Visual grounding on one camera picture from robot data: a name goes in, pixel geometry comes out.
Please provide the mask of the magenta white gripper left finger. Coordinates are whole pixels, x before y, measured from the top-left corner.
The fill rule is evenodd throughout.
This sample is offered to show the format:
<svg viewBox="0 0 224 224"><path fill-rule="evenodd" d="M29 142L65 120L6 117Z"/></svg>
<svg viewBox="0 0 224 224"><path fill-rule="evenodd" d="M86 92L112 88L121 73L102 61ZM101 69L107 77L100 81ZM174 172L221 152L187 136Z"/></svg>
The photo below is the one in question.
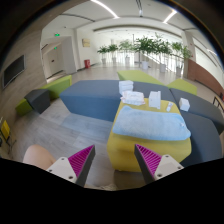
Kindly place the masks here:
<svg viewBox="0 0 224 224"><path fill-rule="evenodd" d="M47 171L83 187L95 157L95 146L91 145L69 158L60 157Z"/></svg>

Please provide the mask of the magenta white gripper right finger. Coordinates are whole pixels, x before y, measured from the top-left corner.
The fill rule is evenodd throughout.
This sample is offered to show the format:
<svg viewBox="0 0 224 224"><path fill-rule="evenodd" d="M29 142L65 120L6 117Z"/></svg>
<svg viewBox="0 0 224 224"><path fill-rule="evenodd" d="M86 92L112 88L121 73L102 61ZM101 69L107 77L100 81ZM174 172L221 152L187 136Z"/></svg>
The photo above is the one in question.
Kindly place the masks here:
<svg viewBox="0 0 224 224"><path fill-rule="evenodd" d="M146 184L183 169L183 166L170 155L160 155L139 144L135 145L134 154Z"/></svg>

